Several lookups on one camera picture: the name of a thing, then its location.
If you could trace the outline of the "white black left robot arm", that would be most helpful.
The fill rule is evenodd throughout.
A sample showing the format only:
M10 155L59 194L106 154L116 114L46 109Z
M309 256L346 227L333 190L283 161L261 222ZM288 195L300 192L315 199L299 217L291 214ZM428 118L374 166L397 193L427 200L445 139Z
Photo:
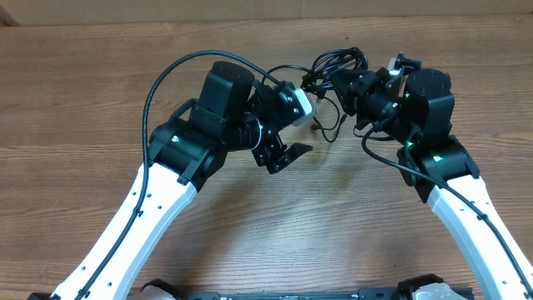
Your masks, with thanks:
M290 82L270 87L244 67L215 62L199 98L156 127L147 162L123 204L80 265L51 299L124 299L164 232L229 152L250 150L278 173L311 146L282 143L279 132L311 119L309 96Z

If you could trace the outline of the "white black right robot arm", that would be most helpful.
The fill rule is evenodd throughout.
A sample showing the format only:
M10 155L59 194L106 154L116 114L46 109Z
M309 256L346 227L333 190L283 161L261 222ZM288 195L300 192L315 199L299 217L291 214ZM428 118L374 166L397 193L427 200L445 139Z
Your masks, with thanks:
M363 136L401 143L393 162L444 223L487 299L530 299L532 266L499 217L474 159L451 134L451 79L422 67L342 70L331 85Z

